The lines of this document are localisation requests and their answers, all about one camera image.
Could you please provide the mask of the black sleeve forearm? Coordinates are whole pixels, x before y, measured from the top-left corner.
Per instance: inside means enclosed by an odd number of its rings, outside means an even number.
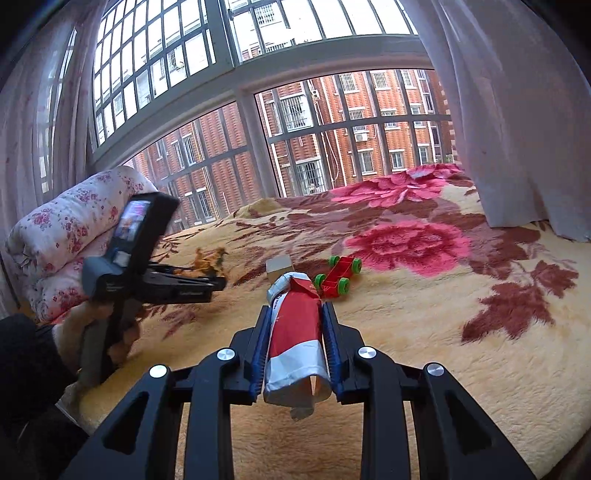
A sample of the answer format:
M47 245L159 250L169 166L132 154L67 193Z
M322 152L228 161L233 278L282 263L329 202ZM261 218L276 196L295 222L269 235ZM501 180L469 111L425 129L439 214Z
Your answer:
M1 412L10 423L55 404L76 380L58 354L53 329L23 314L1 320Z

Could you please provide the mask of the left hand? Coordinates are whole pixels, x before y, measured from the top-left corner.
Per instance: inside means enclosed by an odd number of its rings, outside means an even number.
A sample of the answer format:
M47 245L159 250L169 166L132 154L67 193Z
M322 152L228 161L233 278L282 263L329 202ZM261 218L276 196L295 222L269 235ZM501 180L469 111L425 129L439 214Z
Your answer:
M107 320L112 312L112 304L85 301L72 308L63 317L63 321L53 328L52 336L58 355L72 373L77 374L81 369L80 355L84 330L94 321ZM122 339L108 349L111 361L117 366L123 364L139 337L139 324L133 320L122 333Z

